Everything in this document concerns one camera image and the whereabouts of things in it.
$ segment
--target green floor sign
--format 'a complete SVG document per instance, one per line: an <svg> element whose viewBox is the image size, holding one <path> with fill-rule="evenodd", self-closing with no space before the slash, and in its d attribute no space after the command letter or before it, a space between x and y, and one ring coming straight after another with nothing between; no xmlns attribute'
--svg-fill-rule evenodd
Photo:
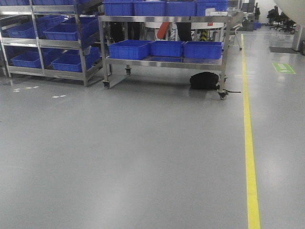
<svg viewBox="0 0 305 229"><path fill-rule="evenodd" d="M273 62L273 66L278 73L295 74L295 71L287 63L275 63L275 62Z"/></svg>

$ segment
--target metal rack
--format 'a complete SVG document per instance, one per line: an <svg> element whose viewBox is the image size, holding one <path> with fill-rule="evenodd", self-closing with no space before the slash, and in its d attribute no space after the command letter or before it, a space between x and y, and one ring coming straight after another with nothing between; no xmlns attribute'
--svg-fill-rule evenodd
<svg viewBox="0 0 305 229"><path fill-rule="evenodd" d="M102 68L102 61L99 61L91 69L86 69L85 55L83 52L83 42L81 40L81 24L80 15L86 13L93 7L97 7L102 4L101 0L91 0L85 4L79 5L77 0L74 0L74 5L33 5L32 0L30 0L30 5L28 6L0 6L0 15L28 15L33 20L35 29L35 39L23 39L23 38L6 38L2 37L2 28L7 25L12 25L18 23L18 21L7 21L5 24L0 24L0 42L6 63L8 77L11 77L12 73L20 73L27 75L45 76L61 79L72 79L81 80L86 86L88 81L93 77L93 75ZM44 40L38 37L36 18L37 15L48 15L48 14L60 14L60 15L73 15L75 17L76 24L79 28L78 40L77 41L60 41L60 40ZM92 35L90 41L95 42L99 39L99 33ZM24 46L24 47L36 47L38 48L41 69L39 68L26 68L26 67L15 67L11 66L9 59L5 52L5 46ZM81 67L82 72L69 72L69 71L57 71L52 69L47 69L43 64L43 57L41 48L59 48L59 49L75 49L79 50L81 57Z"/></svg>
<svg viewBox="0 0 305 229"><path fill-rule="evenodd" d="M225 90L225 70L228 56L228 44L230 37L230 30L237 24L240 24L243 19L243 12L233 11L229 12L228 16L205 16L205 17L144 17L144 16L99 16L100 37L104 37L103 28L106 23L124 22L125 37L127 34L128 22L222 22L225 24L225 38L224 38L224 51L222 58L219 60L201 60L180 58L179 62L161 62L154 61L153 57L147 57L143 60L122 60L112 59L106 54L105 45L102 45L102 61L104 66L104 87L110 88L109 76L112 74L112 64L125 64L126 73L130 74L130 65L138 66L152 66L152 67L167 67L167 68L185 68L185 69L199 69L221 71L220 89L218 90L221 99L226 99L228 92Z"/></svg>

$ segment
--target stainless steel shelf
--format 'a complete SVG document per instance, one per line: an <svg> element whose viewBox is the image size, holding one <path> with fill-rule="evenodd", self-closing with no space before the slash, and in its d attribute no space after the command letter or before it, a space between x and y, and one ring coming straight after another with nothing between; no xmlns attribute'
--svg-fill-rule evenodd
<svg viewBox="0 0 305 229"><path fill-rule="evenodd" d="M147 57L143 60L123 60L123 59L111 59L106 58L105 62L109 64L126 64L126 65L138 65L138 66L150 66L150 67L162 67L162 68L185 68L185 69L198 69L198 70L214 70L221 71L222 60L200 60L200 59L184 59L182 62L164 62L164 61L152 61L154 57Z"/></svg>
<svg viewBox="0 0 305 229"><path fill-rule="evenodd" d="M206 17L145 17L145 16L100 16L101 21L117 22L222 22L228 23L242 19L243 13L235 11L228 16L206 16Z"/></svg>
<svg viewBox="0 0 305 229"><path fill-rule="evenodd" d="M10 73L44 76L43 71L40 68L24 68L24 67L8 66L8 70Z"/></svg>
<svg viewBox="0 0 305 229"><path fill-rule="evenodd" d="M2 37L3 45L37 47L36 39Z"/></svg>
<svg viewBox="0 0 305 229"><path fill-rule="evenodd" d="M39 40L42 48L61 48L61 49L79 49L78 41L60 41L60 40Z"/></svg>
<svg viewBox="0 0 305 229"><path fill-rule="evenodd" d="M121 60L111 59L106 56L105 45L101 44L102 58L104 64L104 87L110 88L109 76L112 74L112 64L124 64L126 65L126 73L130 74L130 65L138 66L152 66L152 67L167 67L167 68L186 68L186 69L198 69L198 70L212 70L221 71L220 88L218 90L221 99L225 99L227 91L225 90L225 72L226 62L228 57L228 44L231 28L242 22L243 12L230 11L228 16L205 16L205 17L146 17L146 16L99 16L100 24L100 37L104 37L104 27L107 26L106 22L116 21L124 22L125 29L127 28L126 22L220 22L224 23L225 38L224 38L224 50L222 58L220 60L199 60L199 59L185 59L180 60L168 60L165 58L156 61L153 57L145 58L144 60ZM125 33L125 39L128 38L128 33Z"/></svg>
<svg viewBox="0 0 305 229"><path fill-rule="evenodd" d="M73 5L32 5L32 0L30 0L29 6L0 6L0 15L12 15L11 18L4 16L5 20L2 20L0 26L5 29L5 26L12 26L13 24L19 23L25 16L30 15L30 19L34 22L35 34L37 33L36 18L37 14L70 14L74 15L76 18L79 18L81 14L86 13L92 7L99 6L102 4L101 0L91 0L85 4L79 5L77 0L74 1ZM99 38L99 33L96 33L89 37L88 39L81 41L58 41L58 40L45 40L36 37L35 39L21 39L21 38L1 38L1 46L4 53L6 67L8 69L8 76L11 77L11 73L27 74L27 75L37 75L45 77L54 77L54 78L63 78L63 79L73 79L73 80L82 80L84 85L87 85L87 82L93 75L102 68L102 61L96 63L89 70L84 70L81 73L68 72L68 71L56 71L45 69L43 66L43 51L41 48L59 48L59 49L75 49L80 50L81 66L82 69L86 69L86 60L82 52L82 47L87 47L88 45L96 42ZM6 56L5 46L25 46L25 47L37 47L38 53L40 56L40 62L42 65L41 69L36 68L25 68L25 67L15 67L8 66L7 63L10 62L10 59Z"/></svg>
<svg viewBox="0 0 305 229"><path fill-rule="evenodd" d="M77 14L85 13L87 9L101 4L101 0L92 0L85 4L79 5L77 7ZM41 5L33 6L33 10L35 14L75 14L75 7L73 5Z"/></svg>
<svg viewBox="0 0 305 229"><path fill-rule="evenodd" d="M93 76L93 74L98 72L101 68L102 68L102 61L99 61L95 66L93 66L91 69L89 69L86 72L86 78L90 79ZM37 76L72 79L72 80L83 80L84 79L83 73L77 73L77 72L45 69L44 73L43 73L43 70L40 68L25 68L25 67L15 67L15 66L9 66L8 69L9 69L10 73L17 73L17 74L37 75Z"/></svg>
<svg viewBox="0 0 305 229"><path fill-rule="evenodd" d="M31 7L30 6L0 6L0 14L31 15Z"/></svg>

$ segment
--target orange object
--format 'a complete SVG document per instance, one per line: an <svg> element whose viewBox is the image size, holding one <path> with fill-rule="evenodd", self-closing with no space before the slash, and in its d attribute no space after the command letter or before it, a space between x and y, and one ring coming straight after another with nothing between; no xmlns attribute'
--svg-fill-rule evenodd
<svg viewBox="0 0 305 229"><path fill-rule="evenodd" d="M157 33L158 39L163 39L166 36L166 33L168 31L168 27L170 26L170 22L163 22L160 26L160 29Z"/></svg>

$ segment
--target black backpack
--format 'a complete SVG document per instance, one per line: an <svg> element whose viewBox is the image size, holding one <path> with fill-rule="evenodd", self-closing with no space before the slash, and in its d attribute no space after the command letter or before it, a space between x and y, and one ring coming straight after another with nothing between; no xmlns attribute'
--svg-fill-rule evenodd
<svg viewBox="0 0 305 229"><path fill-rule="evenodd" d="M198 73L190 78L192 89L217 90L219 89L218 81L219 76L210 72Z"/></svg>

